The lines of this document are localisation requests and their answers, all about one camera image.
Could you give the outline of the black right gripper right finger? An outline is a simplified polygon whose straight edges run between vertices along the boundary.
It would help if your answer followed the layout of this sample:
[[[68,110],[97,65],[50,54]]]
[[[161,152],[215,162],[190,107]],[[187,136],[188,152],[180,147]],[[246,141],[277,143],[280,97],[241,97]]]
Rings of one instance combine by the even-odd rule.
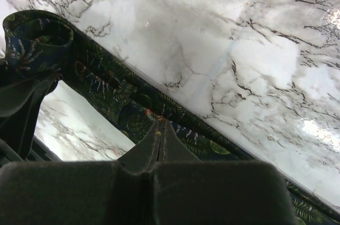
[[[202,224],[202,163],[166,122],[158,151],[158,223]]]

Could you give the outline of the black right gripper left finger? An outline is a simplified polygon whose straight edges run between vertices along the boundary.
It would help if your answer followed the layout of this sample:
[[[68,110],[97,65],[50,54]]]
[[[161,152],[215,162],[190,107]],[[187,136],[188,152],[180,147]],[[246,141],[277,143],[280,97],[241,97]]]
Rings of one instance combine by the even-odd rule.
[[[133,224],[155,224],[152,213],[153,193],[151,172],[159,158],[162,123],[154,122],[144,138],[118,159],[133,175]]]

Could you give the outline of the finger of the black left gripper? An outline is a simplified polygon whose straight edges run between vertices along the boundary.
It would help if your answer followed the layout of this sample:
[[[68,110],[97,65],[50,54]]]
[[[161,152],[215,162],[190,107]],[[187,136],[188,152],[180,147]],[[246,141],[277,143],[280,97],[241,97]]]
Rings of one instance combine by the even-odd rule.
[[[27,159],[41,103],[56,86],[53,71],[14,79],[1,63],[1,160]]]

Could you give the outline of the dark floral patterned necktie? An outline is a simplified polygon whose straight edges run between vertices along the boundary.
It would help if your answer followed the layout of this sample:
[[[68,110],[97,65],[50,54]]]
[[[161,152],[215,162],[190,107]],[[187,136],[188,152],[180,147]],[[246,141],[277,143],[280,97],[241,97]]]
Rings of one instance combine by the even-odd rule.
[[[53,71],[138,144],[169,122],[202,163],[202,224],[339,224],[339,215],[134,74],[68,20],[42,10],[3,20],[14,79]],[[1,224],[133,224],[133,175],[115,161],[1,160]],[[151,172],[158,223],[158,161]]]

